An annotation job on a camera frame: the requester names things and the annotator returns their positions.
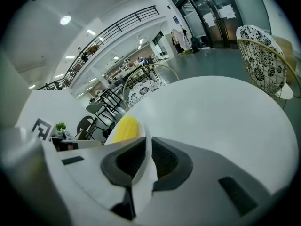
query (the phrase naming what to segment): balcony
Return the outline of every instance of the balcony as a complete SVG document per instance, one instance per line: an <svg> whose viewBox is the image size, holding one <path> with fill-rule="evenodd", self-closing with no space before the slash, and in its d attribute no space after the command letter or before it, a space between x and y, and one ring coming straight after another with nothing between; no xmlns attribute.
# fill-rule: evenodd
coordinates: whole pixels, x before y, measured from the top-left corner
<svg viewBox="0 0 301 226"><path fill-rule="evenodd" d="M135 24L142 23L144 20L157 15L159 15L159 12L156 10L156 6L151 6L136 11L115 22L114 24L103 30L100 34L98 34L93 40L89 42L89 44L84 47L82 52L75 58L62 79L46 84L38 90L60 90L70 86L71 82L79 73L79 71L84 67L85 63L88 62L92 57L95 57L96 55L94 56L94 54L98 50L100 50L106 44L111 43L110 41L114 37L126 31L128 28L134 26Z"/></svg>

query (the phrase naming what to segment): yellow object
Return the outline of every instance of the yellow object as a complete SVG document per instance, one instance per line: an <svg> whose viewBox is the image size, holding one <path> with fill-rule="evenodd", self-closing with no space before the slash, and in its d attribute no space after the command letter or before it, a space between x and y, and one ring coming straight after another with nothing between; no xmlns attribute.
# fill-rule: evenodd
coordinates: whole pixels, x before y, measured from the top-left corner
<svg viewBox="0 0 301 226"><path fill-rule="evenodd" d="M119 121L112 143L124 141L138 137L139 125L138 120L130 115L125 115Z"/></svg>

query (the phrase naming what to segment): gray plastic part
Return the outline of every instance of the gray plastic part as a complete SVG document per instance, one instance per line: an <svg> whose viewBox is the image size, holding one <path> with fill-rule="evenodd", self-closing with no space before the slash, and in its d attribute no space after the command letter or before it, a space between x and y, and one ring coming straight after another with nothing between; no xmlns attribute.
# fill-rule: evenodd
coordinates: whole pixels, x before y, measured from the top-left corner
<svg viewBox="0 0 301 226"><path fill-rule="evenodd" d="M184 151L193 161L193 171L177 189L154 192L134 222L150 226L236 223L241 215L218 181L224 177L235 179L258 205L271 198L254 177L220 154L173 140L157 140Z"/></svg>

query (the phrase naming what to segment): doorway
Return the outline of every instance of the doorway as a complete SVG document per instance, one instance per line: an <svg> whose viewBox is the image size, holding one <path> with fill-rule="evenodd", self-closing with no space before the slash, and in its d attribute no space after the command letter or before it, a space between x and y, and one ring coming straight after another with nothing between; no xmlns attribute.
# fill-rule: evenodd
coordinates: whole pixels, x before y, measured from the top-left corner
<svg viewBox="0 0 301 226"><path fill-rule="evenodd" d="M234 0L190 0L212 48L238 48L236 29L243 25Z"/></svg>

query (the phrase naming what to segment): black chair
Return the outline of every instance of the black chair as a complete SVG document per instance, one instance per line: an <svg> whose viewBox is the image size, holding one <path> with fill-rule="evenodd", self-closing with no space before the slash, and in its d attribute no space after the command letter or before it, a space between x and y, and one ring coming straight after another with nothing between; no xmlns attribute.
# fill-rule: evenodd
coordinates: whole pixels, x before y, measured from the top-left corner
<svg viewBox="0 0 301 226"><path fill-rule="evenodd" d="M81 133L78 140L90 139L92 137L93 132L96 129L100 129L102 131L105 131L104 129L102 129L102 128L96 126L96 125L92 125L93 123L90 122L88 119L94 120L92 116L87 115L83 119L81 119L79 124L77 125L77 128L76 128L77 135L79 133Z"/></svg>
<svg viewBox="0 0 301 226"><path fill-rule="evenodd" d="M116 120L116 118L114 117L113 114L111 114L111 112L109 111L109 109L107 108L106 105L104 105L103 103L99 102L97 104L95 103L90 103L87 107L86 110L88 112L90 112L91 114L94 114L97 116L97 118L105 125L108 126L106 123L104 123L102 121L102 119L99 118L99 115L102 115L103 117L109 119L110 121L113 121L111 118L107 117L106 115L104 115L104 112L108 112L113 118L114 120Z"/></svg>

